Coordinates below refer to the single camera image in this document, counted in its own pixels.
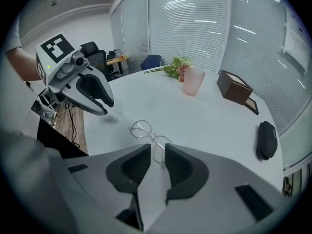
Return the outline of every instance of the black cable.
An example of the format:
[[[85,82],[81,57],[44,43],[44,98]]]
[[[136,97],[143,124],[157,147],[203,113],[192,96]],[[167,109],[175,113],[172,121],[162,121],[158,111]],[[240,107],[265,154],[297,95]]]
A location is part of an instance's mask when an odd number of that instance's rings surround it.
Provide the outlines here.
[[[72,121],[72,143],[75,146],[77,146],[78,148],[80,148],[80,145],[75,142],[75,138],[77,136],[77,130],[76,130],[76,127],[75,127],[75,124],[74,124],[72,112],[70,111],[70,105],[68,105],[68,111],[69,111],[70,120]]]

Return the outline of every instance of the white round table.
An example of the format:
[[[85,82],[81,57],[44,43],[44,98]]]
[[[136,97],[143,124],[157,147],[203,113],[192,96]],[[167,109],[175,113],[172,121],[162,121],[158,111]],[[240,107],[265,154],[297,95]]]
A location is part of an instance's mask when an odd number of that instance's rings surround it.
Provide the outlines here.
[[[182,92],[183,83],[161,72],[138,72],[109,82],[115,104],[108,114],[84,112],[84,132],[89,155],[113,152],[150,138],[134,138],[129,130],[140,119],[148,121],[157,135],[174,144],[227,157],[241,163],[280,192],[283,163],[279,138],[273,158],[259,161],[255,155],[257,129],[263,121],[275,126],[262,98],[252,93],[259,115],[224,99],[217,86],[218,75],[207,71],[196,96]]]

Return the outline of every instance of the red flower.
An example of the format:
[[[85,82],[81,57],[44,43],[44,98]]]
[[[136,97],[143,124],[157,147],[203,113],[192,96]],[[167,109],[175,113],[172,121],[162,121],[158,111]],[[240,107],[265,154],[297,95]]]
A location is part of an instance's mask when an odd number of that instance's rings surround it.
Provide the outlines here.
[[[184,82],[184,76],[179,76],[178,81]]]

